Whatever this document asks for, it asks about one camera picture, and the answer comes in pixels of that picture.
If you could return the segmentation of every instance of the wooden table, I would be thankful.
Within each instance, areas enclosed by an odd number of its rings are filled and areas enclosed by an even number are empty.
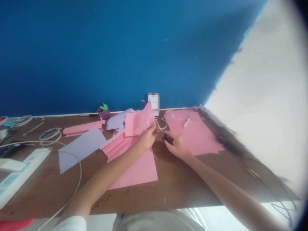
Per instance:
[[[54,127],[66,128],[73,125],[85,124],[99,120],[99,117],[64,116],[45,118],[44,124],[22,136],[36,125],[42,122],[41,118],[33,119],[28,124],[16,128],[18,132],[7,140],[33,141],[46,130]],[[210,120],[204,120],[212,132],[217,126]],[[112,137],[113,131],[103,131],[107,139]],[[69,144],[78,136],[62,137],[60,142]],[[176,208],[192,208],[221,205],[219,199],[210,188],[191,170],[184,162],[173,156],[161,142],[161,134],[153,144],[158,181],[145,184],[114,189],[107,191],[92,207],[91,214],[142,212],[149,210],[170,210]],[[0,220],[23,220],[28,218],[51,217],[71,197],[78,180],[80,169],[76,164],[64,174],[60,175],[58,149],[60,144],[53,144],[52,152],[37,168],[19,191],[12,197],[6,206],[0,210]],[[34,149],[40,148],[38,143],[35,147],[26,147],[18,151],[13,159],[23,160]],[[205,164],[220,172],[229,180],[244,189],[259,202],[275,201],[272,194],[264,185],[244,168],[240,157],[228,150],[219,154],[205,154],[198,156]],[[95,151],[82,163],[81,186],[107,162],[107,157],[101,150]],[[257,172],[270,189],[281,200],[289,200],[286,191],[277,179],[266,168],[253,161],[245,161],[248,167]],[[287,188],[291,199],[299,199],[295,193]]]

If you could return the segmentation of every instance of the white device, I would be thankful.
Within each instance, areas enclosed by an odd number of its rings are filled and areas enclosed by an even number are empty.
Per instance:
[[[151,109],[153,110],[154,116],[159,116],[159,93],[148,93],[148,101],[151,102]]]
[[[0,170],[5,172],[21,171],[25,163],[13,159],[0,159]]]
[[[50,152],[49,148],[35,149],[23,161],[25,166],[21,171],[12,172],[0,183],[0,209],[14,196]]]

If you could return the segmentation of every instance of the blue wall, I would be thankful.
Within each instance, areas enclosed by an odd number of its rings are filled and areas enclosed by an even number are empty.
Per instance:
[[[0,116],[204,104],[264,2],[2,1]]]

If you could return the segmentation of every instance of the white sleeve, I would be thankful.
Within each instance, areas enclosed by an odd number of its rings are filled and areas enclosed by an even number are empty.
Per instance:
[[[87,231],[87,222],[82,216],[73,216],[62,221],[52,231]]]

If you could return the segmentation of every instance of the hand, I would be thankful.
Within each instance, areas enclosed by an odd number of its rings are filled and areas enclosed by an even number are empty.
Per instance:
[[[156,127],[156,123],[154,122],[150,128],[143,131],[138,142],[148,150],[152,147],[158,133],[159,129]]]
[[[165,141],[166,147],[173,155],[177,156],[180,159],[183,159],[190,154],[185,147],[181,136],[178,136],[171,131],[164,131],[164,133],[175,141],[173,145]]]

